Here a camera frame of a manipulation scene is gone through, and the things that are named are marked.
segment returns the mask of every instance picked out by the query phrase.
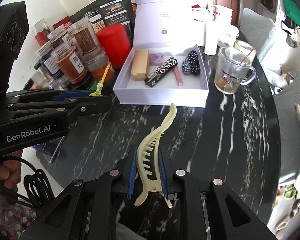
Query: box lid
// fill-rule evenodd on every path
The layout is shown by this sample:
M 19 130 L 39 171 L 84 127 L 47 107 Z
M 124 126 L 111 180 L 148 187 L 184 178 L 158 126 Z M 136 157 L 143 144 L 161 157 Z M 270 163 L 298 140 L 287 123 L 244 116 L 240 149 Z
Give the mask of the box lid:
M 194 17 L 187 0 L 135 0 L 134 45 L 172 43 L 195 45 Z

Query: human hand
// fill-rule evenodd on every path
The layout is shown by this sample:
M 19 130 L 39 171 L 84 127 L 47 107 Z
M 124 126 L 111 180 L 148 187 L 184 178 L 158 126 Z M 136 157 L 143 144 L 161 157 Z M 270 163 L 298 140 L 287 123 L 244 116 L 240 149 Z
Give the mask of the human hand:
M 12 156 L 22 157 L 23 150 L 11 153 Z M 0 180 L 4 186 L 12 189 L 21 181 L 21 162 L 15 160 L 5 161 L 0 165 Z

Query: glass mug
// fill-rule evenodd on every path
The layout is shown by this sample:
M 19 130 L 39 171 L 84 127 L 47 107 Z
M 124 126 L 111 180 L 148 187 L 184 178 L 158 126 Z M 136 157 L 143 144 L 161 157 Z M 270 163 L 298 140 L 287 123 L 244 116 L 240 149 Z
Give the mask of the glass mug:
M 252 70 L 252 74 L 245 78 L 249 69 Z M 240 85 L 249 84 L 256 74 L 250 59 L 240 50 L 233 47 L 223 47 L 219 50 L 214 83 L 222 93 L 234 94 Z

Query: stirring stick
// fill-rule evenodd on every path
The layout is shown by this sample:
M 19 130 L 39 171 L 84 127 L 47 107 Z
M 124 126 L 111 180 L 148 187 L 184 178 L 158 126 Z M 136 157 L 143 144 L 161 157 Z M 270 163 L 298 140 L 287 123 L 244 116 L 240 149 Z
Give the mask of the stirring stick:
M 101 96 L 101 90 L 102 90 L 102 87 L 103 87 L 103 82 L 105 81 L 105 78 L 107 76 L 109 68 L 110 68 L 110 65 L 108 64 L 105 72 L 103 73 L 102 79 L 99 81 L 99 83 L 97 85 L 97 90 L 94 93 L 91 93 L 89 95 L 89 97 Z
M 229 74 L 229 76 L 231 76 L 232 73 L 233 73 L 234 71 L 236 71 L 238 67 L 243 66 L 243 65 L 241 65 L 241 64 L 242 64 L 242 63 L 250 56 L 250 54 L 251 54 L 254 50 L 255 50 L 255 48 L 253 48 L 252 50 L 250 50 L 249 54 L 248 54 L 248 55 L 240 62 L 240 64 L 239 64 L 233 71 L 231 71 L 231 73 Z

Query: black packaging bag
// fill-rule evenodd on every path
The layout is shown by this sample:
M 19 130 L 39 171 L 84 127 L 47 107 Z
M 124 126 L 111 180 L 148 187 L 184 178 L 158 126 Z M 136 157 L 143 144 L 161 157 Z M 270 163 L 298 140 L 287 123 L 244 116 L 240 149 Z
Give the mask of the black packaging bag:
M 122 24 L 131 46 L 133 45 L 135 15 L 131 0 L 95 0 L 70 16 L 70 19 L 72 22 L 77 22 L 85 16 L 89 17 L 95 33 L 106 26 L 116 23 Z

